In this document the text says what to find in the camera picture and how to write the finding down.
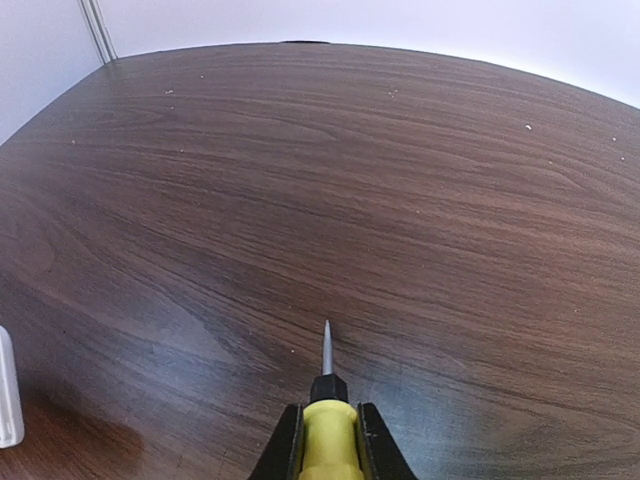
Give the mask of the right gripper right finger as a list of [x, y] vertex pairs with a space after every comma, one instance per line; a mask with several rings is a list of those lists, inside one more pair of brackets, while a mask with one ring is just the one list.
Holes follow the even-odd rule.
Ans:
[[359, 403], [356, 411], [356, 445], [364, 478], [417, 480], [377, 407]]

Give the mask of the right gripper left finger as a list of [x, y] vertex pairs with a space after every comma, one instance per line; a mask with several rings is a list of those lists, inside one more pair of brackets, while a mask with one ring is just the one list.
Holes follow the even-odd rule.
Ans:
[[254, 466], [249, 480], [296, 480], [304, 453], [304, 407], [289, 404]]

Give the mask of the yellow handled screwdriver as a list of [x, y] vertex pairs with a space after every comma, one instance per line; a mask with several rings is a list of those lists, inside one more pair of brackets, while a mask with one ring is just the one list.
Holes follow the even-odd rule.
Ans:
[[348, 388], [334, 371], [331, 324], [324, 323], [321, 374], [313, 382], [303, 411], [302, 479], [364, 477], [356, 444], [357, 412], [348, 402]]

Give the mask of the white battery cover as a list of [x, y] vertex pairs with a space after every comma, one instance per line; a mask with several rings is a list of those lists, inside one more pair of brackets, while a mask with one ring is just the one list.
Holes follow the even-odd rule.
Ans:
[[0, 445], [2, 449], [20, 444], [25, 436], [17, 371], [13, 345], [9, 332], [0, 327], [1, 334], [1, 384], [0, 384]]

